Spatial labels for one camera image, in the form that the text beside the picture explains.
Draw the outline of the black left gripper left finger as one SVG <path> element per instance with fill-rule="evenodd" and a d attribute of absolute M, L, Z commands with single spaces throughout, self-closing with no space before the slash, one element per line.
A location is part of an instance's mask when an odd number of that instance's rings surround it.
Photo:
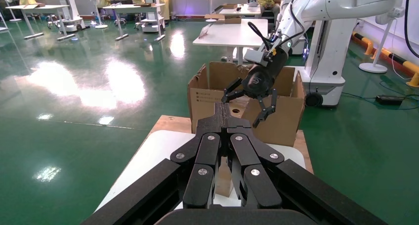
<path fill-rule="evenodd" d="M 223 104 L 215 103 L 214 114 L 198 120 L 195 136 L 170 156 L 180 166 L 177 184 L 184 209 L 207 209 L 213 203 L 222 129 Z"/>

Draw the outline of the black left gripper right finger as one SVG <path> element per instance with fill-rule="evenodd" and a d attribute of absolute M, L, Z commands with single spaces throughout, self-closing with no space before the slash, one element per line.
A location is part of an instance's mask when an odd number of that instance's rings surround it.
<path fill-rule="evenodd" d="M 241 206 L 281 208 L 283 200 L 273 183 L 273 174 L 284 162 L 283 154 L 257 139 L 248 120 L 232 116 L 229 104 L 222 105 L 222 115 L 227 162 Z"/>

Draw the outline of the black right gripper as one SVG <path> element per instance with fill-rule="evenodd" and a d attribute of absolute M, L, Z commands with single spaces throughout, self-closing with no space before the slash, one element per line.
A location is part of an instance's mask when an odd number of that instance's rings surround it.
<path fill-rule="evenodd" d="M 289 58 L 289 50 L 290 48 L 287 46 L 277 46 L 273 48 L 272 52 L 265 49 L 261 51 L 247 50 L 244 59 L 252 63 L 253 66 L 244 79 L 244 90 L 237 90 L 243 81 L 241 78 L 235 79 L 224 89 L 222 103 L 229 103 L 244 95 L 257 98 L 261 111 L 252 124 L 253 128 L 257 128 L 260 122 L 265 121 L 269 115 L 276 112 L 278 94 L 277 90 L 272 87 Z M 271 103 L 266 107 L 263 99 L 268 97 L 269 93 L 271 93 Z"/>

